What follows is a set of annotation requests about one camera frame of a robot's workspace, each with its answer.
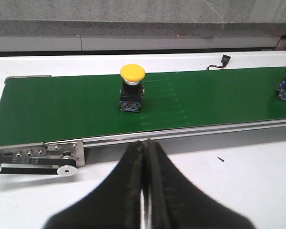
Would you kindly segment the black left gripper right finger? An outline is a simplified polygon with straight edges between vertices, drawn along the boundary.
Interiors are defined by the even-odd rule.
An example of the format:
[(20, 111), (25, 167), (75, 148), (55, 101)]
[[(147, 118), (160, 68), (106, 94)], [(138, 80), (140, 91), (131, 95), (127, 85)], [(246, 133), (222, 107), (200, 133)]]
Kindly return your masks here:
[(252, 229), (246, 217), (218, 203), (192, 184), (149, 140), (145, 152), (153, 229)]

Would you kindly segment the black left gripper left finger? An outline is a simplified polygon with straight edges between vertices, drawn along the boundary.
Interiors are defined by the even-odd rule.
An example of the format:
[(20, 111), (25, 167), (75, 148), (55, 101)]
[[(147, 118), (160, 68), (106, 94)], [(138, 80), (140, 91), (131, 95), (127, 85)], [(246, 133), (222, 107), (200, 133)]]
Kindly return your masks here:
[(130, 143), (108, 177), (90, 194), (52, 216), (46, 229), (140, 228), (143, 144)]

